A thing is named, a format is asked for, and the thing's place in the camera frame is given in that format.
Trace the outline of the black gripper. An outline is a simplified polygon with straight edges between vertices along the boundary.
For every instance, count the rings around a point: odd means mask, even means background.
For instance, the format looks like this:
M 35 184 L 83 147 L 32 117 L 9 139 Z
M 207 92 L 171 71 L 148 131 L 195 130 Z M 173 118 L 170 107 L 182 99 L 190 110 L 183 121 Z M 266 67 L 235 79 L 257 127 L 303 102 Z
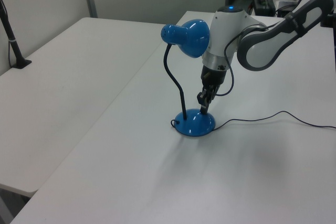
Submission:
M 215 99 L 220 85 L 223 84 L 226 76 L 226 71 L 212 70 L 203 66 L 201 73 L 201 80 L 203 88 L 209 88 L 209 93 L 203 89 L 198 95 L 197 100 L 201 106 L 200 112 L 203 115 L 208 113 L 209 104 Z

